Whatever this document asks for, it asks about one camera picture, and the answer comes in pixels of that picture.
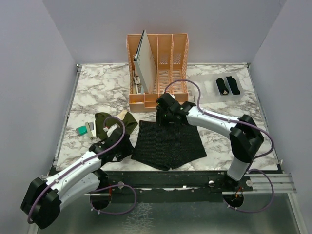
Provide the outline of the black patterned boxer underwear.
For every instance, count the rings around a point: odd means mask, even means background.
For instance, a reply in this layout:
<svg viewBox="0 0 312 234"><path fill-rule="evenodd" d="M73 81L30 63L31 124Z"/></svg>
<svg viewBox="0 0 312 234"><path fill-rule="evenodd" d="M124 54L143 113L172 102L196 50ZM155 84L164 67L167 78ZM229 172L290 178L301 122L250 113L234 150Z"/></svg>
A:
<svg viewBox="0 0 312 234"><path fill-rule="evenodd" d="M139 133L131 159L158 170L177 169L206 157L197 127L155 122L139 122Z"/></svg>

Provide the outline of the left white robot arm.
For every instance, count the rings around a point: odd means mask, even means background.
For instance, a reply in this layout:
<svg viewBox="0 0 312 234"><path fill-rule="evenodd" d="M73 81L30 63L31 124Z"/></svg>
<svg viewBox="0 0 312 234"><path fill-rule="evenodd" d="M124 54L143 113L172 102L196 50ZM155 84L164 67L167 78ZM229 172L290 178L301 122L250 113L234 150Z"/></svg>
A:
<svg viewBox="0 0 312 234"><path fill-rule="evenodd" d="M21 203L30 221L40 229L50 226L67 205L89 192L110 191L108 174L101 167L120 162L134 148L128 133L116 128L106 140L90 146L76 162L46 179L35 178Z"/></svg>

